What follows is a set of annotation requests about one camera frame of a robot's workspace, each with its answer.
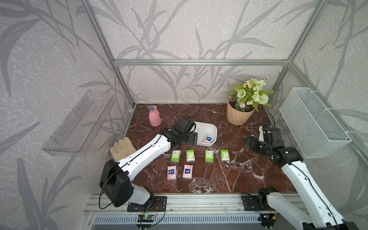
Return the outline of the white storage box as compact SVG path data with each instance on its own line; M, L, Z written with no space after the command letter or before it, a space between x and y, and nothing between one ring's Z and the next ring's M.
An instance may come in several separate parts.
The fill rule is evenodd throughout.
M214 124L202 123L195 121L195 126L192 127L191 131L197 133L197 145L204 147L212 147L217 140L218 130ZM205 142L206 138L211 136L210 142Z

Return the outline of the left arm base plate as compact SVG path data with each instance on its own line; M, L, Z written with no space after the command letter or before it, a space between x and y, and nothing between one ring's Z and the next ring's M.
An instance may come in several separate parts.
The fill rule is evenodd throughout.
M167 196L151 197L144 205L129 203L127 212L164 212L166 211Z

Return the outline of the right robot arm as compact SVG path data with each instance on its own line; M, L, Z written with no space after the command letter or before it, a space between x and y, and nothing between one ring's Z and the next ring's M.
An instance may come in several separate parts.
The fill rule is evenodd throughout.
M249 135L244 148L254 151L277 165L292 182L307 212L287 201L274 187L259 189L257 205L262 210L275 210L297 230L356 230L333 207L312 178L304 159L294 147L286 147L281 131L276 127L261 126L260 135Z

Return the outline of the green tissue pack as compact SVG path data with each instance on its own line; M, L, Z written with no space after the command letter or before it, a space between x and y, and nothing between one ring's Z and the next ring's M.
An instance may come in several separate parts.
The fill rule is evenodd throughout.
M195 162L195 151L192 150L186 150L186 161L187 163Z
M171 162L179 163L180 162L180 155L181 155L180 150L173 150L172 151L172 156L171 156Z
M205 151L205 162L206 163L214 163L214 151L206 150Z
M229 162L230 161L230 154L229 154L229 150L228 149L221 149L220 150L220 157L221 157L221 161L223 162Z

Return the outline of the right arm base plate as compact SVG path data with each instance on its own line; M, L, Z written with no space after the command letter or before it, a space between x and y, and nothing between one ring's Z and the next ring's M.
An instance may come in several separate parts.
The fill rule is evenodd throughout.
M276 211L268 205L265 195L241 194L241 199L245 211Z

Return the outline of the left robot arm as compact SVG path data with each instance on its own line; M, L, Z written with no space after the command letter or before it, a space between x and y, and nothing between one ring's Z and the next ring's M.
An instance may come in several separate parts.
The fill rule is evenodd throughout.
M100 195L105 194L114 207L133 203L149 209L154 202L153 193L132 183L135 177L152 161L176 146L197 145L196 123L188 116L165 127L149 143L132 155L115 162L105 163L100 179Z

